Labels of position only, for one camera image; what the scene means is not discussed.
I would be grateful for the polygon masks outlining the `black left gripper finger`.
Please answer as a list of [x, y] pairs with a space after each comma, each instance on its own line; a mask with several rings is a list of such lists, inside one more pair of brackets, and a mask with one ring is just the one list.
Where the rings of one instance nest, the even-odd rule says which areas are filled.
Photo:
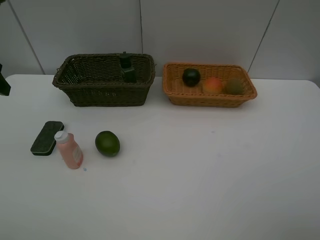
[[11, 86], [2, 75], [2, 67], [3, 65], [0, 64], [0, 95], [9, 96], [11, 91]]

